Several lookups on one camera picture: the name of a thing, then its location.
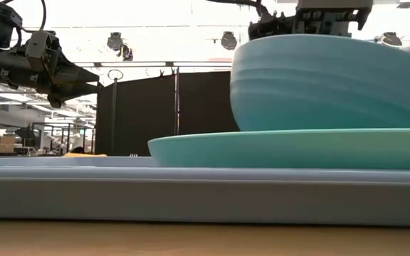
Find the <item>table surface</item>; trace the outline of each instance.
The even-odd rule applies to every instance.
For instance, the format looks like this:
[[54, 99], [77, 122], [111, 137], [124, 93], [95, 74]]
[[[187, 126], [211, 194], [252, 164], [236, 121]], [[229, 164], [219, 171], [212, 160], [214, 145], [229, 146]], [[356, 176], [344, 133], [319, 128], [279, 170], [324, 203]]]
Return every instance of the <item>table surface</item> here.
[[410, 229], [0, 221], [0, 255], [410, 255]]

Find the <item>metal pipe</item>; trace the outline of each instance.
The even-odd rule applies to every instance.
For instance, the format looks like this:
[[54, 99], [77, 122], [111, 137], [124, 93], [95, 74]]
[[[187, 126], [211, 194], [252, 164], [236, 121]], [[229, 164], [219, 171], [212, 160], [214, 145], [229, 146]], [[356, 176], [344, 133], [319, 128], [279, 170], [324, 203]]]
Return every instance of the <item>metal pipe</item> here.
[[176, 61], [164, 61], [164, 60], [156, 60], [156, 61], [148, 61], [148, 60], [143, 60], [143, 61], [130, 61], [130, 62], [117, 62], [117, 61], [78, 61], [78, 62], [74, 62], [74, 64], [94, 64], [94, 63], [98, 63], [98, 64], [106, 64], [106, 63], [230, 63], [232, 64], [231, 61], [207, 61], [207, 60], [199, 60], [199, 61], [195, 61], [195, 60], [185, 60], [185, 61], [181, 61], [181, 60], [176, 60]]
[[93, 133], [91, 134], [91, 154], [94, 154], [94, 128]]
[[60, 144], [63, 143], [63, 139], [64, 139], [64, 128], [61, 128], [61, 142], [60, 142]]
[[18, 92], [18, 91], [0, 91], [0, 94], [23, 94], [23, 95], [34, 95], [37, 92]]
[[83, 127], [83, 152], [85, 152], [86, 127]]
[[178, 122], [178, 112], [179, 112], [179, 68], [175, 72], [175, 124], [174, 124], [174, 135], [179, 133], [179, 122]]
[[70, 124], [68, 124], [68, 143], [66, 144], [66, 150], [65, 152], [69, 152], [69, 139], [70, 139]]
[[117, 110], [117, 86], [118, 78], [113, 79], [113, 88], [112, 88], [112, 112], [110, 126], [112, 127], [110, 131], [110, 153], [115, 155], [115, 122], [116, 122], [116, 110]]
[[[287, 1], [287, 3], [296, 3], [296, 1]], [[240, 28], [241, 25], [196, 25], [197, 27], [201, 28], [220, 28], [220, 27], [229, 27], [229, 28]], [[158, 25], [158, 26], [54, 26], [50, 27], [51, 30], [56, 29], [102, 29], [102, 28], [191, 28], [191, 25], [184, 24], [184, 25]], [[39, 27], [25, 27], [28, 30], [38, 30]]]
[[[51, 136], [53, 137], [53, 127], [51, 127]], [[53, 140], [50, 139], [50, 151], [52, 151], [53, 148]]]
[[173, 65], [173, 66], [168, 66], [168, 65], [140, 65], [140, 66], [121, 66], [121, 65], [106, 65], [105, 67], [100, 67], [100, 66], [90, 66], [90, 67], [83, 67], [82, 68], [231, 68], [231, 65], [229, 66], [222, 66], [222, 65]]

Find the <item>light blue tray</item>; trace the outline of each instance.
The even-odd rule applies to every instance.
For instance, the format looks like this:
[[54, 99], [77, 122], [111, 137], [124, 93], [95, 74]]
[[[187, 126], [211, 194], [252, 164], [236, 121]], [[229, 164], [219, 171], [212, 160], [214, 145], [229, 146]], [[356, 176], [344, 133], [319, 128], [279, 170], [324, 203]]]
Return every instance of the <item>light blue tray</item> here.
[[115, 159], [41, 167], [0, 159], [0, 218], [410, 227], [410, 171], [122, 167], [134, 159]]
[[4, 157], [0, 158], [2, 166], [111, 166], [111, 167], [156, 167], [151, 157]]

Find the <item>teal bowl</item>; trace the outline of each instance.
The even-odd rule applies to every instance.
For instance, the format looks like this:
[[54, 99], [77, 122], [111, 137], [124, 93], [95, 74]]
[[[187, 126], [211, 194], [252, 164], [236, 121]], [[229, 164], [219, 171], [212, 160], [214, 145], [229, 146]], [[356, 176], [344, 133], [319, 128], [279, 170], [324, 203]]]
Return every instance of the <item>teal bowl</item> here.
[[351, 38], [271, 36], [235, 53], [242, 131], [410, 128], [410, 53]]
[[309, 129], [153, 139], [161, 167], [410, 170], [410, 129]]

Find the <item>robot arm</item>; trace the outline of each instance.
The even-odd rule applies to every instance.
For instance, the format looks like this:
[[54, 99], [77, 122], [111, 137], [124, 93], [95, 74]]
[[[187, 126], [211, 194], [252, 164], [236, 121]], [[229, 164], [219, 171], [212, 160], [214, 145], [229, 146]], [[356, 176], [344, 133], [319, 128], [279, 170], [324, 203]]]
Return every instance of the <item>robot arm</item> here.
[[[5, 50], [10, 46], [14, 29], [19, 40]], [[71, 63], [64, 56], [55, 32], [26, 31], [32, 33], [31, 38], [21, 45], [21, 31], [26, 31], [22, 18], [0, 2], [0, 82], [13, 89], [30, 87], [47, 94], [52, 107], [57, 108], [66, 100], [97, 92], [98, 88], [87, 82], [98, 82], [99, 76]]]
[[268, 13], [261, 0], [208, 1], [256, 7], [260, 21], [249, 25], [249, 40], [293, 33], [349, 36], [349, 22], [357, 22], [362, 30], [373, 6], [373, 0], [299, 0], [294, 16], [277, 17]]

